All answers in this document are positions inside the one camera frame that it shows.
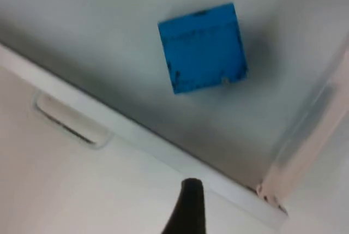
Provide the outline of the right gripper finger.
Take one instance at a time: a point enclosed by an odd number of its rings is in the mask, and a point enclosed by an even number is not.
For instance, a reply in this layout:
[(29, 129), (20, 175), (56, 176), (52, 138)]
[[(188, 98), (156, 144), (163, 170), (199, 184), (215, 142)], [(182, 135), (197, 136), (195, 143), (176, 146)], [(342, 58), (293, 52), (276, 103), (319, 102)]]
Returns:
[(206, 233), (204, 188), (197, 178), (181, 182), (180, 193), (162, 233)]

